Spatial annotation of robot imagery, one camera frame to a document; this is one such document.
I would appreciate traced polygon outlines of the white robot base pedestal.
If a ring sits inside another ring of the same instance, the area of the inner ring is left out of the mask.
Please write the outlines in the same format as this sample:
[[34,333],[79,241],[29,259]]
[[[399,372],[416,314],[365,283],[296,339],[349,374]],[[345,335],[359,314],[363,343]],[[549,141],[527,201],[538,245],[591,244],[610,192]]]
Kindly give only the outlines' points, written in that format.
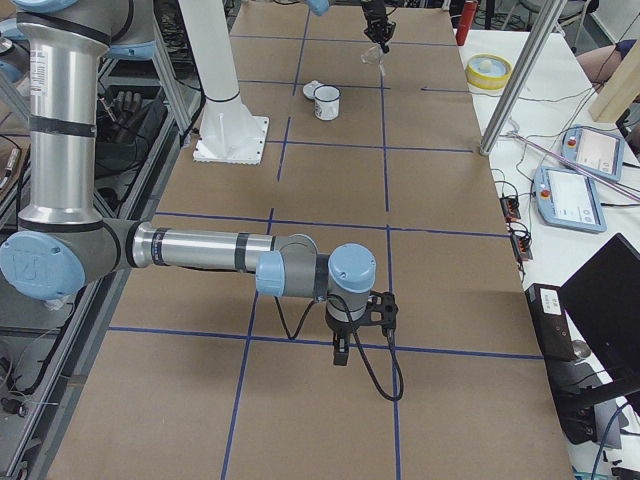
[[194,159],[257,165],[261,162],[269,119],[254,116],[241,98],[223,3],[179,3],[205,104]]

